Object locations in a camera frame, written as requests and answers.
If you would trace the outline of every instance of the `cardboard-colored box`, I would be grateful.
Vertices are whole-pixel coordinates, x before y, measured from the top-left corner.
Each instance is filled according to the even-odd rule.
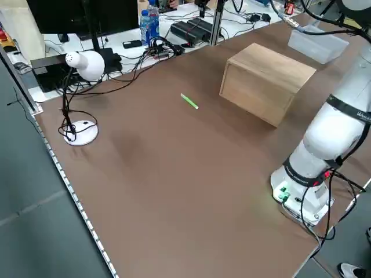
[[[253,43],[228,59],[219,95],[277,127],[315,71]]]

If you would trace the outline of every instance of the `transparent plastic container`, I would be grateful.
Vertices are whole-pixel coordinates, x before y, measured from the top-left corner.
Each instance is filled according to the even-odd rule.
[[[307,25],[304,29],[308,32],[323,32],[313,25]],[[334,35],[313,36],[293,30],[291,32],[289,46],[300,53],[312,58],[320,64],[326,64],[342,54],[349,42]]]

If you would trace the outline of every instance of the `gray floor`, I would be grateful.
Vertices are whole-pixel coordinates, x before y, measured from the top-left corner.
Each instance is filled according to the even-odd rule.
[[[0,277],[111,277],[40,135],[6,105],[16,95],[3,64],[0,82]]]

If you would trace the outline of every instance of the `power adapter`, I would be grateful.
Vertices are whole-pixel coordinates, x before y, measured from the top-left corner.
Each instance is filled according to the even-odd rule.
[[[267,13],[263,13],[262,15],[261,15],[261,20],[262,21],[265,21],[265,22],[271,22],[271,16],[269,15],[269,14],[267,14]]]
[[[260,20],[260,16],[258,14],[253,14],[252,16],[250,16],[250,19],[249,21],[250,22],[258,22]]]

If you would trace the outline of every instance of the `black box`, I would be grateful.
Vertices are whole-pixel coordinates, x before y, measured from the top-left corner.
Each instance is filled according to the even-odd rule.
[[[173,34],[185,39],[187,42],[207,42],[210,39],[207,31],[183,21],[173,23],[170,30]]]
[[[32,60],[31,66],[43,92],[59,88],[70,70],[66,64],[66,54]]]

